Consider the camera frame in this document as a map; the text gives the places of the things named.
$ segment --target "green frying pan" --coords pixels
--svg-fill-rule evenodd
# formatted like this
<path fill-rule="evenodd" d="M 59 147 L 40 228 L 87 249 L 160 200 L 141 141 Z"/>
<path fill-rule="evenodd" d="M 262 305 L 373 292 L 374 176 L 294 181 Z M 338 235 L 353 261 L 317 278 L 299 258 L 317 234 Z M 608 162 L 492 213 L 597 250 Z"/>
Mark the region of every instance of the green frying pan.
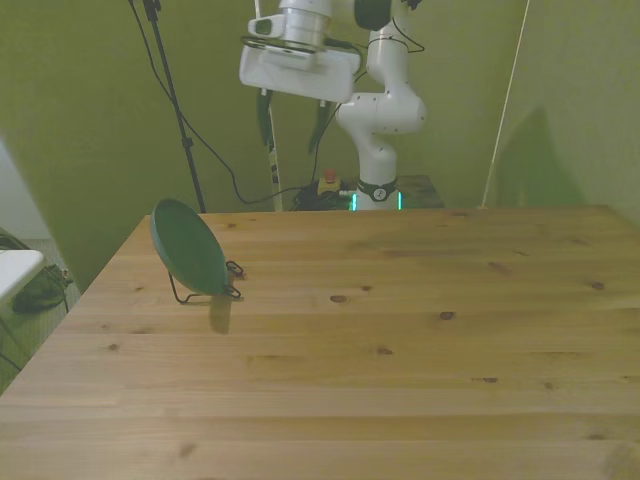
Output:
<path fill-rule="evenodd" d="M 216 237 L 191 207 L 161 200 L 151 214 L 151 234 L 162 263 L 182 285 L 201 295 L 239 297 L 229 271 L 241 275 L 242 269 L 225 261 Z"/>

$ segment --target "white rod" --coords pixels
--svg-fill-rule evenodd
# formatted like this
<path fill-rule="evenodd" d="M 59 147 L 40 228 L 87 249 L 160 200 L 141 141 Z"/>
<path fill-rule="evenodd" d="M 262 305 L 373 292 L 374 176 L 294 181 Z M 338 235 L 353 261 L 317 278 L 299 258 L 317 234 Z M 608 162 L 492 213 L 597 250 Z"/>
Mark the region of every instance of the white rod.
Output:
<path fill-rule="evenodd" d="M 507 107 L 509 106 L 509 98 L 511 97 L 511 87 L 513 86 L 513 79 L 516 75 L 516 67 L 518 65 L 518 57 L 520 56 L 520 47 L 522 46 L 522 39 L 524 38 L 524 30 L 527 25 L 527 17 L 529 16 L 529 5 L 531 0 L 527 0 L 527 6 L 524 9 L 524 16 L 522 18 L 522 27 L 520 28 L 520 38 L 518 38 L 518 46 L 516 48 L 516 55 L 513 59 L 513 67 L 511 68 L 511 77 L 509 78 L 509 86 L 507 87 L 507 95 L 504 99 L 504 106 L 502 107 L 502 118 L 500 119 L 500 126 L 498 127 L 498 137 L 496 138 L 496 144 L 493 148 L 493 157 L 491 158 L 491 166 L 489 167 L 489 175 L 487 176 L 487 183 L 484 187 L 484 195 L 482 197 L 482 208 L 487 206 L 487 199 L 489 197 L 489 189 L 491 187 L 491 180 L 493 179 L 493 173 L 496 166 L 496 159 L 498 158 L 498 149 L 500 148 L 500 139 L 502 138 L 502 129 L 504 127 L 504 121 L 507 116 Z"/>
<path fill-rule="evenodd" d="M 256 6 L 256 18 L 262 17 L 262 6 L 260 5 L 260 0 L 254 0 Z M 273 113 L 271 111 L 271 107 L 269 107 L 269 118 L 271 119 L 271 133 L 273 134 L 273 152 L 269 152 L 269 165 L 270 167 L 276 167 L 275 172 L 270 172 L 269 181 L 271 182 L 271 192 L 278 193 L 280 190 L 280 167 L 278 165 L 278 149 L 276 147 L 276 132 L 275 127 L 273 125 Z M 277 183 L 273 183 L 273 176 L 278 178 Z M 282 212 L 284 210 L 284 206 L 282 203 L 282 195 L 277 195 L 273 197 L 273 208 L 276 212 Z"/>

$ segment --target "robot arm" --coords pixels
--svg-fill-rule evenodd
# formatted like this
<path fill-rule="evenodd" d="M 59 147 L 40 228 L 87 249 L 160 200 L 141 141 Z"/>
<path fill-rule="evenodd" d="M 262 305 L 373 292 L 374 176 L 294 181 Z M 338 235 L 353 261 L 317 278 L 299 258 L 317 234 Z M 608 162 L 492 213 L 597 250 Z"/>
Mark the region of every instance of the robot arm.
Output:
<path fill-rule="evenodd" d="M 398 204 L 396 153 L 379 135 L 416 132 L 426 108 L 407 80 L 408 12 L 421 0 L 282 0 L 280 13 L 252 20 L 240 79 L 246 85 L 341 103 L 338 122 L 360 161 L 358 206 Z M 367 70 L 384 92 L 353 93 L 356 54 L 327 49 L 331 21 L 371 30 Z"/>

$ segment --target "metal stand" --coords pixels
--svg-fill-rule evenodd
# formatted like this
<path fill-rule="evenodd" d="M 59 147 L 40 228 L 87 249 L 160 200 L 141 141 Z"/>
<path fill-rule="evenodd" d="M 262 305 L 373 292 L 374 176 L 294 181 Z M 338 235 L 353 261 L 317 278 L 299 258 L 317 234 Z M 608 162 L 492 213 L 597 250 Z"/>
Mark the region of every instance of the metal stand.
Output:
<path fill-rule="evenodd" d="M 231 273 L 234 277 L 241 278 L 244 276 L 244 268 L 242 268 L 236 262 L 233 262 L 233 261 L 227 262 L 226 266 L 229 273 Z M 186 305 L 187 303 L 189 303 L 189 300 L 195 297 L 209 296 L 209 295 L 203 295 L 201 293 L 190 293 L 189 295 L 187 295 L 187 298 L 182 299 L 178 296 L 176 283 L 173 280 L 173 276 L 171 274 L 169 274 L 169 282 L 171 283 L 171 290 L 173 291 L 173 296 L 176 299 L 176 302 L 178 302 L 180 305 Z M 240 290 L 238 290 L 232 285 L 225 285 L 222 295 L 230 297 L 234 300 L 240 300 L 242 298 L 242 293 L 240 293 Z"/>
<path fill-rule="evenodd" d="M 176 112 L 176 118 L 178 119 L 178 127 L 180 128 L 180 135 L 182 136 L 182 147 L 184 153 L 187 156 L 187 162 L 189 163 L 189 170 L 191 172 L 191 180 L 193 181 L 193 188 L 196 191 L 196 197 L 198 198 L 198 206 L 200 207 L 200 213 L 207 213 L 207 208 L 204 204 L 204 198 L 202 196 L 202 190 L 200 189 L 200 181 L 198 180 L 198 173 L 196 170 L 195 161 L 193 159 L 193 153 L 191 147 L 193 147 L 193 140 L 187 135 L 187 130 L 184 126 L 182 118 L 182 111 L 180 110 L 180 104 L 178 103 L 178 95 L 176 89 L 173 86 L 173 79 L 171 78 L 171 70 L 169 69 L 169 61 L 167 60 L 167 54 L 164 51 L 164 44 L 162 43 L 162 37 L 160 36 L 160 29 L 158 28 L 158 12 L 161 10 L 160 0 L 143 0 L 144 9 L 147 13 L 147 18 L 151 22 L 153 33 L 156 37 L 156 43 L 158 44 L 158 52 L 162 59 L 162 67 L 164 68 L 164 75 L 167 77 L 167 86 L 169 87 L 169 94 L 171 96 L 171 103 Z"/>

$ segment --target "green wall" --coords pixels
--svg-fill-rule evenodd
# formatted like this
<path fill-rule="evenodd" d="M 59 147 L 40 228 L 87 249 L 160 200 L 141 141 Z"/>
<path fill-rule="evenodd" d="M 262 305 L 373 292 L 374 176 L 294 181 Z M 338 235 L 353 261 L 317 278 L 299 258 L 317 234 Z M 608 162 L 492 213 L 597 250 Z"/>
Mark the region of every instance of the green wall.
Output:
<path fill-rule="evenodd" d="M 265 2 L 265 11 L 276 3 Z M 196 206 L 176 120 L 126 0 L 0 5 L 0 136 L 86 288 L 158 199 Z M 430 118 L 423 132 L 395 139 L 399 169 L 431 175 L 449 206 L 480 201 L 524 5 L 423 2 L 412 16 L 427 50 L 412 56 L 411 81 Z M 256 198 L 271 192 L 268 161 L 255 90 L 237 78 L 239 37 L 253 16 L 252 0 L 165 0 L 160 22 L 184 112 L 229 160 L 245 196 Z M 354 30 L 335 36 L 367 39 Z M 381 90 L 368 79 L 361 88 Z M 315 102 L 278 95 L 274 117 L 283 187 L 302 185 Z M 197 143 L 195 156 L 209 211 L 249 209 Z M 337 125 L 322 145 L 320 169 L 327 166 L 357 176 L 355 149 Z M 251 207 L 260 208 L 271 205 Z"/>
<path fill-rule="evenodd" d="M 607 204 L 640 222 L 639 46 L 637 0 L 532 0 L 495 204 Z"/>
<path fill-rule="evenodd" d="M 160 198 L 197 206 L 176 119 L 126 0 L 0 4 L 0 136 L 86 288 Z M 253 2 L 164 1 L 160 22 L 185 114 L 255 198 L 270 175 L 254 90 L 237 80 L 253 14 Z M 217 160 L 195 155 L 208 209 L 243 210 Z"/>

